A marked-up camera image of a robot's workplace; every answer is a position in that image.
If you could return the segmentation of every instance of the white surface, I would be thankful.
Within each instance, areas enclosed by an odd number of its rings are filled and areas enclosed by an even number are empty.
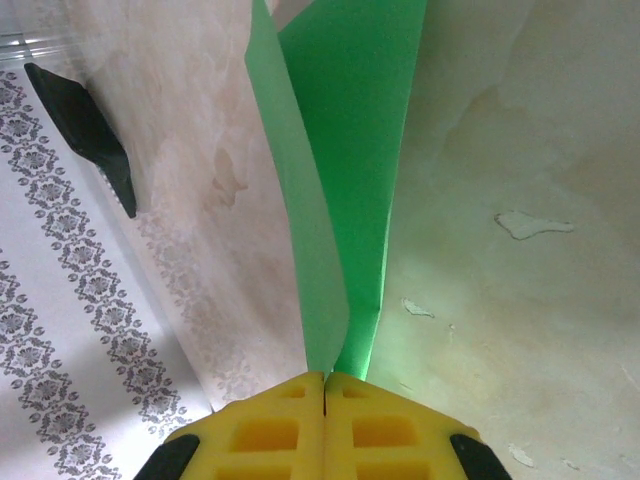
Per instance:
[[[107,354],[111,343],[103,341],[105,332],[96,331],[90,323],[94,316],[86,311],[89,303],[80,301],[74,292],[78,288],[78,281],[70,282],[68,276],[73,272],[62,268],[59,260],[61,251],[52,249],[56,239],[45,236],[42,226],[46,218],[35,215],[40,208],[28,204],[25,193],[29,187],[20,183],[20,172],[11,171],[8,161],[13,152],[0,153],[0,261],[9,262],[9,268],[4,273],[17,277],[20,286],[16,294],[26,295],[24,306],[32,308],[38,317],[34,328],[43,328],[44,333],[40,338],[50,341],[55,349],[50,361],[61,361],[58,371],[68,374],[72,381],[69,391],[78,392],[75,403],[86,409],[84,424],[95,424],[95,430],[90,434],[101,436],[106,444],[102,455],[113,457],[105,465],[117,467],[121,478],[132,478],[172,429],[181,421],[195,420],[209,414],[210,405],[177,341],[166,327],[166,320],[144,283],[144,275],[139,271],[135,257],[117,230],[109,208],[105,207],[102,193],[92,184],[95,181],[90,172],[93,166],[71,153],[39,104],[25,74],[17,74],[19,79],[13,83],[20,83],[28,95],[23,105],[34,107],[28,115],[40,119],[43,129],[39,135],[46,135],[50,139],[44,146],[54,149],[60,157],[55,166],[63,167],[65,172],[58,178],[70,182],[74,189],[71,198],[80,199],[81,204],[77,208],[86,212],[86,217],[90,219],[87,228],[95,230],[93,240],[101,242],[104,249],[101,260],[111,262],[106,270],[117,274],[120,280],[117,290],[126,292],[122,300],[133,304],[133,319],[140,320],[139,326],[126,329],[127,338],[133,338],[133,331],[138,334],[146,332],[150,339],[148,349],[157,350],[157,355],[153,357],[141,349],[137,350],[132,362],[138,361],[136,355],[140,361],[148,359],[156,362],[154,365],[158,370],[155,372],[160,372],[163,381],[171,379],[166,388],[169,391],[177,389],[175,393],[180,397],[178,408],[186,410],[158,422],[143,422],[144,418],[139,412],[144,400],[151,398],[146,396],[150,395],[148,392],[151,390],[144,387],[147,393],[141,395],[143,402],[136,404],[135,397],[138,394],[125,389],[123,382],[126,374],[119,375],[117,368],[123,365],[128,368],[128,365],[113,361]],[[6,112],[3,110],[4,120],[7,120]],[[8,345],[2,346],[6,348],[5,352],[8,351]],[[41,422],[32,423],[29,419],[34,413],[44,416],[46,412],[23,408],[23,402],[18,398],[22,390],[12,388],[12,382],[17,379],[15,375],[8,374],[6,369],[4,375],[0,374],[2,478],[60,478],[53,467],[58,454],[49,456],[46,451],[50,447],[61,447],[64,442],[40,442],[42,435],[37,431]]]

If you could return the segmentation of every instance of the decorative tile border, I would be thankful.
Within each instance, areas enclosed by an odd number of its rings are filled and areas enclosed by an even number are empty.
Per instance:
[[[13,379],[20,406],[29,421],[38,426],[47,453],[55,457],[58,474],[67,477],[116,480],[118,468],[109,467],[111,455],[105,453],[96,426],[89,422],[86,405],[80,401],[73,382],[54,358],[55,349],[38,326],[38,316],[29,308],[29,299],[20,293],[20,283],[10,274],[10,264],[0,261],[0,369]]]
[[[25,101],[19,77],[0,71],[0,155],[17,175],[44,236],[53,240],[51,248],[61,268],[69,272],[67,278],[132,403],[139,407],[141,420],[150,424],[149,433],[164,437],[190,421],[187,409],[180,405],[165,366],[155,358],[152,340],[135,318],[136,309],[96,240],[81,200],[73,196],[75,189],[56,151],[47,146],[41,120]]]

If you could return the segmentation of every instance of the damask pattern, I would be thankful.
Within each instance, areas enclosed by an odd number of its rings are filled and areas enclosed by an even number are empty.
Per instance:
[[[162,205],[156,206],[154,211],[162,212]],[[215,386],[221,391],[223,402],[242,400],[259,393],[260,384],[237,342],[230,341],[224,348],[217,348],[211,341],[216,335],[210,319],[217,315],[217,307],[198,280],[197,262],[191,256],[188,244],[164,226],[158,213],[141,213],[137,220],[138,231],[147,240],[154,263],[174,304],[180,309],[181,323],[188,328],[195,353],[206,365],[208,374],[215,377]]]
[[[117,272],[96,240],[82,202],[74,197],[75,189],[56,151],[47,146],[49,138],[42,135],[40,119],[25,104],[18,76],[0,71],[0,85],[0,152],[18,176],[35,217],[42,222],[43,234],[52,240],[60,266],[69,272],[67,278],[138,406],[142,422],[149,424],[149,433],[164,437],[190,421],[187,409],[181,406],[165,366],[155,358],[158,352],[135,317],[136,309],[127,301]]]
[[[111,455],[101,436],[94,435],[95,424],[80,403],[73,382],[55,359],[55,349],[45,340],[38,316],[28,307],[29,299],[19,292],[20,283],[10,274],[8,261],[0,261],[0,369],[13,378],[11,388],[29,421],[37,425],[47,453],[55,457],[58,474],[70,480],[122,478],[118,468],[109,467]]]

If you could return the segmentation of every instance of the square hole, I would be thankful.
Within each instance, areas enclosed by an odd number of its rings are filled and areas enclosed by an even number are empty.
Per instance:
[[[284,398],[304,398],[304,395],[305,388],[302,385],[296,385],[287,390],[282,396]]]
[[[411,420],[401,416],[375,416],[353,419],[353,446],[406,447],[416,445],[418,436]]]
[[[424,463],[363,464],[356,467],[358,480],[429,480],[429,466]]]
[[[342,389],[342,396],[344,398],[369,398],[366,394],[353,387],[344,387]]]
[[[216,480],[290,480],[291,467],[223,467]]]
[[[298,422],[256,418],[242,422],[231,441],[232,452],[272,452],[298,448]]]

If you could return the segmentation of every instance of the water stain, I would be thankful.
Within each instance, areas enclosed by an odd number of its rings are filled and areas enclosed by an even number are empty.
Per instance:
[[[249,186],[240,182],[233,171],[233,161],[229,152],[224,148],[218,149],[214,159],[216,169],[215,177],[211,182],[214,189],[214,196],[210,199],[210,208],[223,206],[231,208],[236,203],[238,192],[246,190]]]

